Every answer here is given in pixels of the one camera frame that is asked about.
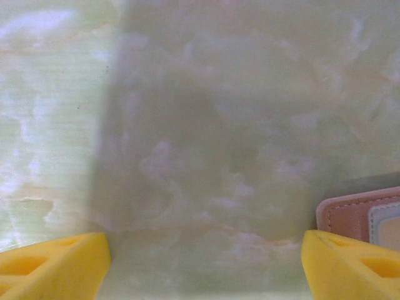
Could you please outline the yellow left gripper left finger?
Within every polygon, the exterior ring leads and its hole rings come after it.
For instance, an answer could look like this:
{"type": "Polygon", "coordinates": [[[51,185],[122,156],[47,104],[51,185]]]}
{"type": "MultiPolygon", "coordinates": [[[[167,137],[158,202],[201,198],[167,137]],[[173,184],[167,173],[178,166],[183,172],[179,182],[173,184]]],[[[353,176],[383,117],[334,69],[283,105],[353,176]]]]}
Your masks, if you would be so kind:
{"type": "Polygon", "coordinates": [[[95,300],[110,266],[102,232],[0,252],[0,300],[95,300]]]}

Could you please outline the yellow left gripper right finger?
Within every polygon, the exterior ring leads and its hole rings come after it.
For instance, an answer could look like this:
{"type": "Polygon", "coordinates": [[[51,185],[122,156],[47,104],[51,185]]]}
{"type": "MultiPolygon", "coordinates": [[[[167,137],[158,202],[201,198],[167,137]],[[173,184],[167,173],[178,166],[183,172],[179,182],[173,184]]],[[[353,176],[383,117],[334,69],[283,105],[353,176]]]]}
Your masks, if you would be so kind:
{"type": "Polygon", "coordinates": [[[400,300],[400,252],[309,230],[301,262],[314,300],[400,300]]]}

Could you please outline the pink leather card holder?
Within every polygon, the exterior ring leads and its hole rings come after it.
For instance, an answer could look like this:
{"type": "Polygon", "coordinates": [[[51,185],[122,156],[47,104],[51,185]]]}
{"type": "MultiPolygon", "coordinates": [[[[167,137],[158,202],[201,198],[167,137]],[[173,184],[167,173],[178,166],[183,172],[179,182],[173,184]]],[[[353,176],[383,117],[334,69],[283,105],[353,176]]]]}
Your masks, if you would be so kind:
{"type": "Polygon", "coordinates": [[[400,252],[400,186],[323,200],[317,228],[400,252]]]}

